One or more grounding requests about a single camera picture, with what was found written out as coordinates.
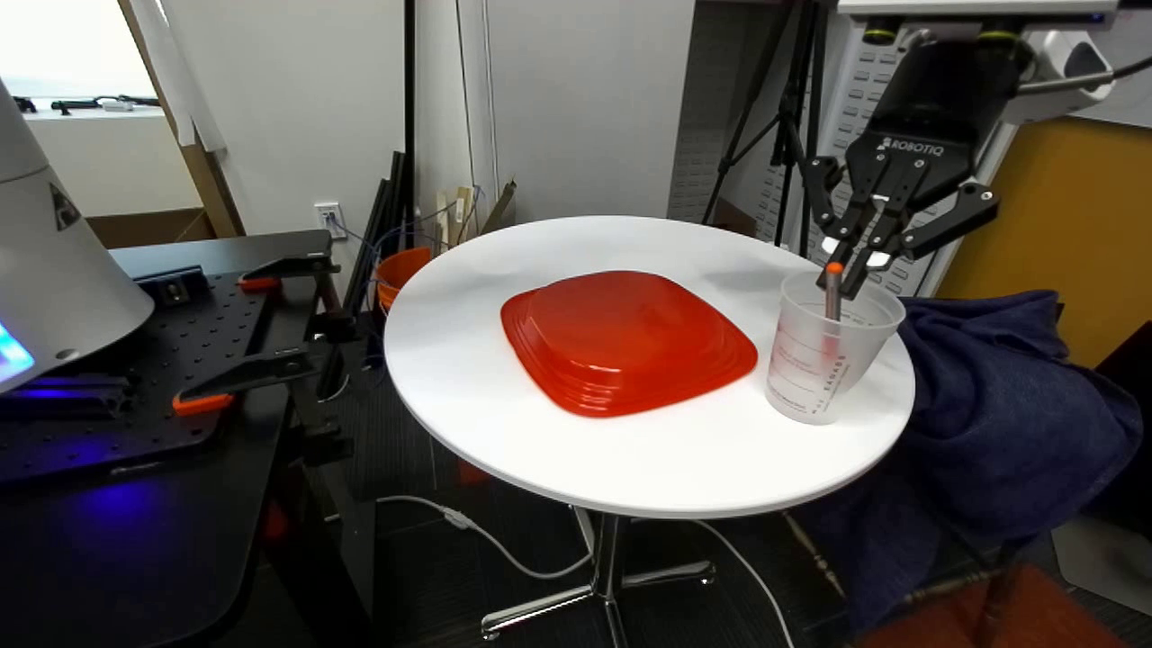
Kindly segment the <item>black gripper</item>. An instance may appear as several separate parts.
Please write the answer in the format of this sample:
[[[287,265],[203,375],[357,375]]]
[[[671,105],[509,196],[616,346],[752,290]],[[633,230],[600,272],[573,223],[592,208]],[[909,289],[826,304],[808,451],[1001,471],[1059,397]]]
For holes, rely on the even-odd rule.
[[[821,251],[842,260],[842,299],[861,290],[876,256],[918,260],[993,218],[999,196],[977,177],[977,153],[999,115],[993,38],[929,38],[905,53],[866,133],[845,147],[850,203],[832,208],[832,158],[808,171]]]

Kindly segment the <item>white robot base cone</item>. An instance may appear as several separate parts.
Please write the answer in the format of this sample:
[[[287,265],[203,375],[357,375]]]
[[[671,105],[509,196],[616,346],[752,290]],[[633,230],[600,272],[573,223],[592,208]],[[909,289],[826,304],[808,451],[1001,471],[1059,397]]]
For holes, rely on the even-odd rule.
[[[123,341],[153,311],[0,82],[0,393]]]

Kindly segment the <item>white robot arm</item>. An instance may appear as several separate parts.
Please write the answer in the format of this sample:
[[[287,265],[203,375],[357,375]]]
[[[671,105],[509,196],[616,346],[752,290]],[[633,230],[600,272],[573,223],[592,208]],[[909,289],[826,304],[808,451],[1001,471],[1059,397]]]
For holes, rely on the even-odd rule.
[[[803,166],[821,290],[855,299],[999,217],[981,158],[1004,121],[1090,107],[1150,59],[1110,65],[1090,23],[1122,0],[837,0],[896,69],[842,158]]]

